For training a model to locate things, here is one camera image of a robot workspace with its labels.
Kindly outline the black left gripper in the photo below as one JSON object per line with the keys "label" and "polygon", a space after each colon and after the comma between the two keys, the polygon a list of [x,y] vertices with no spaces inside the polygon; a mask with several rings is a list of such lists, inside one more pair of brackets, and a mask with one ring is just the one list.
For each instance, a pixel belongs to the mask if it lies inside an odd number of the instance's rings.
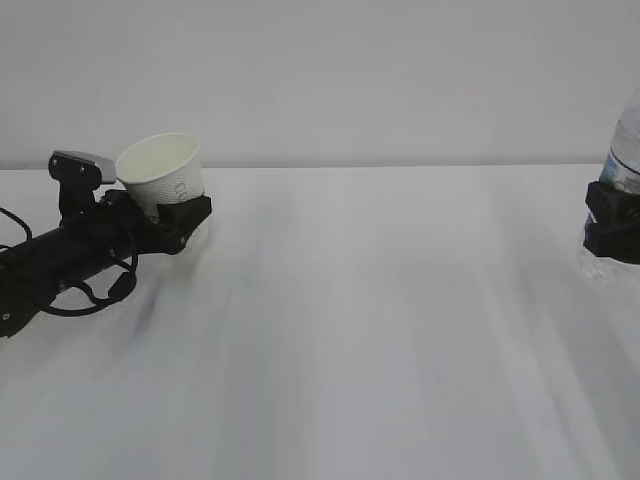
{"label": "black left gripper", "polygon": [[[86,280],[112,266],[132,277],[140,255],[138,228],[144,224],[136,202],[126,190],[107,190],[98,202],[91,190],[59,192],[64,252],[61,280]],[[146,220],[144,253],[177,255],[211,215],[211,198],[200,195],[177,204],[158,204],[158,221]]]}

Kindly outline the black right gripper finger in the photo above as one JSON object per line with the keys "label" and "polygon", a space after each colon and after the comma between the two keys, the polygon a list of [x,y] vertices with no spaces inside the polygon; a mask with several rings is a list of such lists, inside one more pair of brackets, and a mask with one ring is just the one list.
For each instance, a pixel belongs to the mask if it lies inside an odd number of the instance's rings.
{"label": "black right gripper finger", "polygon": [[588,185],[585,203],[590,218],[583,246],[598,258],[638,264],[639,196],[594,181]]}

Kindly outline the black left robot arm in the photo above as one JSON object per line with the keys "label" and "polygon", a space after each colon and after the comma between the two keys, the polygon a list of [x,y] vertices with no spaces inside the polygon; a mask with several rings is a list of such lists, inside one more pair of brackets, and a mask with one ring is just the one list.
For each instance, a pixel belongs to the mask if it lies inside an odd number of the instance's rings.
{"label": "black left robot arm", "polygon": [[139,257],[176,255],[212,213],[201,195],[160,204],[146,217],[124,190],[109,190],[90,209],[40,236],[1,252],[1,335],[11,337],[40,312],[74,318],[128,297]]}

